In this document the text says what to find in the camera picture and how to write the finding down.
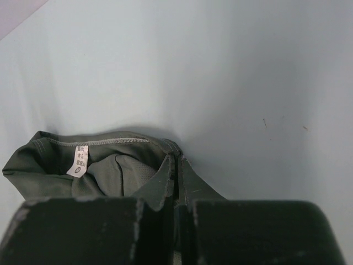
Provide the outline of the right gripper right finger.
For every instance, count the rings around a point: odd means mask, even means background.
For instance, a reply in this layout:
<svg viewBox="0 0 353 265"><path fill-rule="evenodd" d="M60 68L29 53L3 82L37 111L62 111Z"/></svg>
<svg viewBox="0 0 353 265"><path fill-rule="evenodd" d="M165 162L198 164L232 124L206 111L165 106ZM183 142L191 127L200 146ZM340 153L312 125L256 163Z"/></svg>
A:
<svg viewBox="0 0 353 265"><path fill-rule="evenodd" d="M227 200L178 159L183 264L344 264L330 223L300 200Z"/></svg>

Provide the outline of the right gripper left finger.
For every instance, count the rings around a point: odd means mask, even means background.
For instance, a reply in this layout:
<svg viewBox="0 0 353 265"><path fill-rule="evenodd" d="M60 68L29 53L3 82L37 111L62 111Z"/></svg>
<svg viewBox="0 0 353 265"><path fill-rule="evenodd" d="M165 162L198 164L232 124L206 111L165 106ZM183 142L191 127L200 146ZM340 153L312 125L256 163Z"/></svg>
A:
<svg viewBox="0 0 353 265"><path fill-rule="evenodd" d="M15 212L2 264L172 264L175 159L129 197L40 198Z"/></svg>

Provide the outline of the grey t shirt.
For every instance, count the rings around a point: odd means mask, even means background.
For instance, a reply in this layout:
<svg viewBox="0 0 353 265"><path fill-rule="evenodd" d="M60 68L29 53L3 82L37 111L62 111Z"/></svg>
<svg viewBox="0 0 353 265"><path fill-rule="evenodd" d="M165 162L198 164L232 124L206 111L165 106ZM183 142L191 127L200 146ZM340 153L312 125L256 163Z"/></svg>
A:
<svg viewBox="0 0 353 265"><path fill-rule="evenodd" d="M2 173L24 199L128 197L142 188L169 155L168 140L129 131L62 136L38 131L18 148Z"/></svg>

